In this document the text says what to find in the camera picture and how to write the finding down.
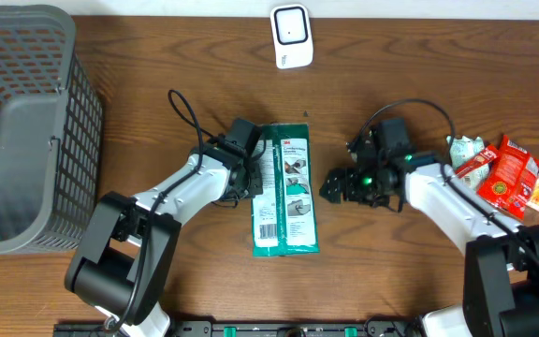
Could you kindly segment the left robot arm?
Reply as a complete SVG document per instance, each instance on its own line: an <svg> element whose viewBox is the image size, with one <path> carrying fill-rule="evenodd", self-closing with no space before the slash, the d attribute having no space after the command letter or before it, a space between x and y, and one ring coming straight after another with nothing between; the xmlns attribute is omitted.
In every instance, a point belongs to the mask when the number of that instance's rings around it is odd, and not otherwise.
<svg viewBox="0 0 539 337"><path fill-rule="evenodd" d="M96 204L71 259L65 287L103 313L107 336L163 336L159 299L182 227L205 206L260 194L255 147L195 148L183 167L132 197L109 192Z"/></svg>

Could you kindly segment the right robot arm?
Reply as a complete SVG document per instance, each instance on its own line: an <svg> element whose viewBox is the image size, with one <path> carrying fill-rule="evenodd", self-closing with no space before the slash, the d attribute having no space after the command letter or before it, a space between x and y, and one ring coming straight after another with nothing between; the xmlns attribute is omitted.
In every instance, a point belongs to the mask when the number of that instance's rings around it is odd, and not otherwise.
<svg viewBox="0 0 539 337"><path fill-rule="evenodd" d="M464 256L462 302L421 317L422 336L539 336L539 225L526 227L481 199L437 155L404 154L331 170L331 203L424 213Z"/></svg>

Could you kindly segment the large red snack bag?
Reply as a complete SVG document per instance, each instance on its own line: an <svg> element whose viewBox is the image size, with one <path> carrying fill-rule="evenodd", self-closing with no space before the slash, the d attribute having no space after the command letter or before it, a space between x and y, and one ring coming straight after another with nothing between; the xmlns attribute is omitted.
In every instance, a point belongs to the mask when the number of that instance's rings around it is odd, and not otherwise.
<svg viewBox="0 0 539 337"><path fill-rule="evenodd" d="M496 208L524 219L539 174L539 160L506 135L499 156L477 194Z"/></svg>

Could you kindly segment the green white packet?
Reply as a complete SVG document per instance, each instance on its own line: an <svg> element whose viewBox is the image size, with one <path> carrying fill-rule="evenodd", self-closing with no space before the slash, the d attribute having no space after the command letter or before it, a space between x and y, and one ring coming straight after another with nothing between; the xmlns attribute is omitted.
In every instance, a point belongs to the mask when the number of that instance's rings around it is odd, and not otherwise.
<svg viewBox="0 0 539 337"><path fill-rule="evenodd" d="M263 193L252 199L253 256L317 254L309 127L274 124L262 131L255 147Z"/></svg>

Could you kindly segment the slim red stick packet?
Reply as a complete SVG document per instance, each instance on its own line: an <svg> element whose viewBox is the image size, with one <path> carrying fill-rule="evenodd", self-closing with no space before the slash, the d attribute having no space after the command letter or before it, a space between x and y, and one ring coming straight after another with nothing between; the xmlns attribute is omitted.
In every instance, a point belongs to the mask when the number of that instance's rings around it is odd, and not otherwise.
<svg viewBox="0 0 539 337"><path fill-rule="evenodd" d="M476 169L488 165L499 157L499 150L489 145L485 147L481 152L470 158L467 162L461 165L455 170L456 176L462 178Z"/></svg>

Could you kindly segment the teal wet wipes packet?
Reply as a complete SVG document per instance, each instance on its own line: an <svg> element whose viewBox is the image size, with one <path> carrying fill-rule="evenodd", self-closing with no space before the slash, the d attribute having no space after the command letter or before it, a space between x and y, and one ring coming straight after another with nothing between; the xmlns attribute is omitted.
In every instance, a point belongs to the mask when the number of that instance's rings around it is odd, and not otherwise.
<svg viewBox="0 0 539 337"><path fill-rule="evenodd" d="M460 139L453 139L452 147L450 149L453 169L459 169L462 165L484 149L485 143L480 137L470 139L466 136L462 136ZM461 179L469 188L476 190L479 185L488 177L488 174L489 164L485 164L480 168L474 169Z"/></svg>

